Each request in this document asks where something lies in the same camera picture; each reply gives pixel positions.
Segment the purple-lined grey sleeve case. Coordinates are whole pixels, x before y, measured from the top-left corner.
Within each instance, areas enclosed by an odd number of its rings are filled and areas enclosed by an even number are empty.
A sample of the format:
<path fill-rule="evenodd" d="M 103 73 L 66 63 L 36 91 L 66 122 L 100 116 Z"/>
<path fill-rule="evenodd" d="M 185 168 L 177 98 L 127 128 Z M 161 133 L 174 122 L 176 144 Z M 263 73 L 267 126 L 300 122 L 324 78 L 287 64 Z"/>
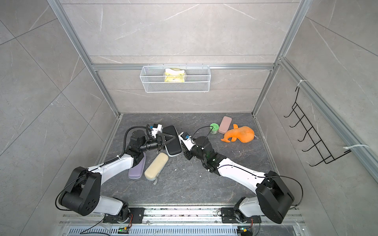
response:
<path fill-rule="evenodd" d="M 146 154 L 144 153 L 142 160 L 136 166 L 129 169 L 128 176 L 131 180 L 137 180 L 142 177 L 144 173 L 145 162 Z"/>

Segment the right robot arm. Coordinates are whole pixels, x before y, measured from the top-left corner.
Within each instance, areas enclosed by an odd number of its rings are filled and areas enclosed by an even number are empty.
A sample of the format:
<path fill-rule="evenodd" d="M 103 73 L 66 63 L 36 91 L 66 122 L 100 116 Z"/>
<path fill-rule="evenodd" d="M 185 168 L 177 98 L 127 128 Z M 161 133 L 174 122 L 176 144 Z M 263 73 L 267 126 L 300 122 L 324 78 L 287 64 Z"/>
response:
<path fill-rule="evenodd" d="M 187 133 L 179 135 L 186 159 L 198 158 L 202 166 L 211 173 L 229 178 L 252 191 L 253 198 L 242 197 L 233 207 L 235 218 L 244 223 L 253 216 L 266 216 L 276 224 L 281 224 L 287 212 L 294 207 L 294 195 L 283 178 L 270 171 L 257 172 L 233 162 L 230 158 L 214 151 L 208 138 L 193 139 Z"/>

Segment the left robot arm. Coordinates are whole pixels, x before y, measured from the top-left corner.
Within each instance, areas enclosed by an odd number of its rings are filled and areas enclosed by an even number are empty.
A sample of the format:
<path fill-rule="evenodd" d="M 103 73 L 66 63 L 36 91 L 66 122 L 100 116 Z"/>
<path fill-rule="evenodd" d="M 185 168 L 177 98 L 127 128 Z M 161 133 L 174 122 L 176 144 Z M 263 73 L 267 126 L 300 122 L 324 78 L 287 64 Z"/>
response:
<path fill-rule="evenodd" d="M 124 135 L 122 151 L 111 160 L 89 168 L 75 168 L 63 190 L 55 199 L 61 211 L 73 211 L 81 216 L 90 213 L 115 216 L 125 221 L 130 216 L 127 202 L 101 196 L 101 186 L 119 173 L 136 167 L 149 150 L 173 146 L 180 151 L 180 140 L 174 126 L 155 129 L 152 126 L 133 126 Z"/>

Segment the green lidded small jar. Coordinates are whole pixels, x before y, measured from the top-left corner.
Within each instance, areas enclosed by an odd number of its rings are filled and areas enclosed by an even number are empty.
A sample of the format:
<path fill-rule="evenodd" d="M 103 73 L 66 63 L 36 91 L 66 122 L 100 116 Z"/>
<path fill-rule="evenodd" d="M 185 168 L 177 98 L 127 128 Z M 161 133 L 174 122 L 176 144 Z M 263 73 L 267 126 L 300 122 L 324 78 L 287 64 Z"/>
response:
<path fill-rule="evenodd" d="M 211 134 L 217 134 L 219 131 L 219 125 L 216 123 L 210 124 L 210 133 Z"/>

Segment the pink rectangular case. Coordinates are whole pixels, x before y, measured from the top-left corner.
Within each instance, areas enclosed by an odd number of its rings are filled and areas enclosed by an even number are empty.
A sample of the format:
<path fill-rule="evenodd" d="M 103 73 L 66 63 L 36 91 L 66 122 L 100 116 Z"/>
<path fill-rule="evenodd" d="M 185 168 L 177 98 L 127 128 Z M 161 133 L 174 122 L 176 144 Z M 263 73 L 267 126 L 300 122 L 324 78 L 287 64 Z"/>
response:
<path fill-rule="evenodd" d="M 225 134 L 229 130 L 231 122 L 232 122 L 232 118 L 230 118 L 228 116 L 224 116 L 220 125 L 219 125 L 218 132 L 221 133 L 221 134 Z"/>

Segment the orange whale plush toy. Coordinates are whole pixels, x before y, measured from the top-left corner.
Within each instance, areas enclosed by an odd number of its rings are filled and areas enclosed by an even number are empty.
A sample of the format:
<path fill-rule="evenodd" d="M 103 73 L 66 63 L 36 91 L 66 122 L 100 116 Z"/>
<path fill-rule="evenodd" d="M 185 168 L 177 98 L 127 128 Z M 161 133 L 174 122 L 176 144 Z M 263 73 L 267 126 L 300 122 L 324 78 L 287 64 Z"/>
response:
<path fill-rule="evenodd" d="M 239 127 L 234 124 L 233 129 L 227 131 L 221 141 L 230 143 L 239 140 L 241 143 L 249 143 L 255 138 L 255 132 L 248 126 Z"/>

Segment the yellow packet in basket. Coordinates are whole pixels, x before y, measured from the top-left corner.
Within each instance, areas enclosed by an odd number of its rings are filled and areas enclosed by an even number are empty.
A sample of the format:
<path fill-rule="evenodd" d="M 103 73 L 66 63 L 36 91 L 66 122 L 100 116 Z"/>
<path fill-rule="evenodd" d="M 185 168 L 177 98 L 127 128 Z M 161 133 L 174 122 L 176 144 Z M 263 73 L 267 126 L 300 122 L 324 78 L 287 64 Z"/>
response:
<path fill-rule="evenodd" d="M 164 72 L 164 81 L 166 83 L 184 83 L 186 72 L 178 68 L 166 68 Z"/>

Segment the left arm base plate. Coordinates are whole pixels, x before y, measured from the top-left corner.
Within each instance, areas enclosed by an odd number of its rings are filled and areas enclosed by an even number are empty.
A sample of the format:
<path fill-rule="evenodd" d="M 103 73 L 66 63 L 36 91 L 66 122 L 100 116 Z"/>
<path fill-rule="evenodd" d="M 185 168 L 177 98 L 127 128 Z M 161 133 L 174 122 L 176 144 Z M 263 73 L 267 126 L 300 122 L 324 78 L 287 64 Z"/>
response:
<path fill-rule="evenodd" d="M 127 210 L 121 210 L 118 215 L 106 214 L 103 223 L 123 224 L 132 222 L 132 224 L 140 224 L 143 221 L 144 213 L 144 207 L 132 207 Z"/>

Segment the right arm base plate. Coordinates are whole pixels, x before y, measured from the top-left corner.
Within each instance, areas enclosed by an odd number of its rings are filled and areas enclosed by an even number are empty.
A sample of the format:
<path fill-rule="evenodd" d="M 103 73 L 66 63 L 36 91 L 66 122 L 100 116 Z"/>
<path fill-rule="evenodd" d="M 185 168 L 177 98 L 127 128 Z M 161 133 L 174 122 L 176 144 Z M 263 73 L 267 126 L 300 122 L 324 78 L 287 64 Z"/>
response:
<path fill-rule="evenodd" d="M 217 214 L 221 217 L 222 223 L 261 223 L 260 216 L 245 217 L 242 213 L 235 212 L 232 207 L 222 207 Z"/>

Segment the aluminium front rail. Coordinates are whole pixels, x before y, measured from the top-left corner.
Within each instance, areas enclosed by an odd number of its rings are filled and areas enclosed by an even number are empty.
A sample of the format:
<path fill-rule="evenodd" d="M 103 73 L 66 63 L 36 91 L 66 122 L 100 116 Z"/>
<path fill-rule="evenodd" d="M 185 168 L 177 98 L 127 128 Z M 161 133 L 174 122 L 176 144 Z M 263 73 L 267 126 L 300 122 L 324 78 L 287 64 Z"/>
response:
<path fill-rule="evenodd" d="M 290 210 L 281 224 L 266 216 L 261 223 L 222 223 L 218 211 L 228 205 L 132 206 L 144 207 L 140 224 L 103 223 L 104 215 L 65 213 L 58 220 L 55 236 L 308 236 L 298 209 Z"/>

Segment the black wall hook rack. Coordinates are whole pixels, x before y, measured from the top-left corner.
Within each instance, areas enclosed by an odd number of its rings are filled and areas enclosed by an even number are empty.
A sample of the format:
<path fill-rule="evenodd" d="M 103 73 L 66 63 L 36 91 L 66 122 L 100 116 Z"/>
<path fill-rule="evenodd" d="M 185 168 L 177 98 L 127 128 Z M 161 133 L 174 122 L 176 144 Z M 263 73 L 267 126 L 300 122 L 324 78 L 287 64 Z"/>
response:
<path fill-rule="evenodd" d="M 317 162 L 316 164 L 309 164 L 311 167 L 316 167 L 320 164 L 330 164 L 337 159 L 346 156 L 347 154 L 351 153 L 351 150 L 344 151 L 343 154 L 339 156 L 334 156 L 330 149 L 327 147 L 326 143 L 321 138 L 319 132 L 314 127 L 314 125 L 311 123 L 307 115 L 304 113 L 303 109 L 298 104 L 298 96 L 299 96 L 300 88 L 296 87 L 295 89 L 295 100 L 294 103 L 291 106 L 290 113 L 284 118 L 290 118 L 290 117 L 296 117 L 296 124 L 289 125 L 290 128 L 296 128 L 297 126 L 301 126 L 304 128 L 305 133 L 301 139 L 298 139 L 298 142 L 304 142 L 306 140 L 311 141 L 311 145 L 307 149 L 302 149 L 302 152 L 309 152 L 310 150 L 315 149 L 317 153 L 319 154 L 321 160 Z"/>

